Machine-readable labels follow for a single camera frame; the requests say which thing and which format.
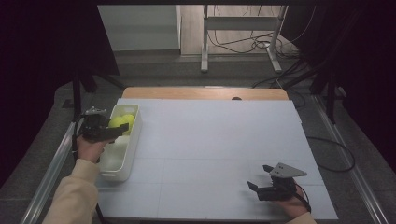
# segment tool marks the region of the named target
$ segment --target metal frame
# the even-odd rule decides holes
[[[277,17],[208,17],[207,5],[204,5],[204,41],[202,45],[201,71],[208,71],[208,44],[209,30],[239,30],[239,31],[274,31],[270,44],[266,45],[268,56],[276,73],[281,73],[279,61],[276,57],[275,45],[285,18],[287,6],[281,6]]]
[[[332,136],[332,140],[345,146],[346,143],[341,134],[338,132],[337,126],[333,124],[332,121],[328,118],[326,114],[326,106],[323,104],[320,96],[312,95],[312,99],[317,107],[319,114],[321,115],[323,123],[326,125],[326,128]],[[339,153],[344,164],[349,167],[352,164],[352,161],[350,160],[347,153],[341,148]],[[358,190],[365,205],[367,206],[367,210],[369,211],[374,223],[388,224],[388,219],[385,216],[385,213],[378,199],[375,197],[373,190],[370,188],[369,184],[363,177],[361,169],[358,167],[358,165],[355,165],[355,167],[351,171],[349,171],[349,174],[355,183],[356,189]]]
[[[93,99],[92,93],[86,93],[84,95],[82,101],[82,107],[88,108],[88,105],[91,104]],[[35,191],[35,195],[30,201],[25,214],[21,219],[21,224],[25,223],[36,223],[38,218],[40,217],[41,211],[43,210],[44,205],[46,204],[46,200],[48,199],[53,185],[61,172],[62,167],[64,166],[64,161],[66,160],[67,156],[71,153],[71,146],[72,146],[72,136],[74,132],[74,127],[76,123],[73,121],[70,123],[69,127],[67,128],[66,134],[64,135],[64,139],[62,140],[61,144],[59,145],[58,149],[56,150],[55,155],[51,163],[49,164],[49,168],[47,172],[44,174],[43,179],[40,182],[37,190]]]

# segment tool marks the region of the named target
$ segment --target table leg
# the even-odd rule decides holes
[[[204,5],[204,43],[202,45],[201,72],[207,72],[207,5]]]
[[[281,6],[279,15],[277,16],[277,22],[273,33],[273,37],[271,39],[270,44],[267,45],[268,56],[270,57],[271,63],[276,73],[282,72],[282,68],[280,67],[279,61],[277,60],[276,57],[275,46],[276,46],[277,37],[279,36],[280,27],[282,26],[283,19],[285,19],[285,13],[286,13],[286,6]]]

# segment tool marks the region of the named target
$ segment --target dark curtain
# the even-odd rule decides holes
[[[370,1],[334,70],[344,107],[396,171],[396,26],[394,1]]]
[[[88,80],[87,91],[95,91],[90,78],[95,72],[119,71],[91,1],[2,1],[0,29],[3,185],[46,120],[60,86],[80,73]]]

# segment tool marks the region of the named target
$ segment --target human hand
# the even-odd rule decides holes
[[[96,163],[102,152],[104,152],[106,144],[113,142],[114,140],[115,139],[110,139],[102,142],[92,143],[80,136],[77,138],[78,157],[85,161]]]
[[[297,188],[296,193],[299,194],[301,197],[304,197],[302,189],[298,185],[296,185],[296,188]],[[286,212],[286,214],[293,219],[308,212],[305,205],[294,196],[289,200],[273,201],[273,203],[280,205],[283,208],[283,210]]]

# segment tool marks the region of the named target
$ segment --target wall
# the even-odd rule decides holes
[[[114,51],[180,49],[180,6],[98,6]]]

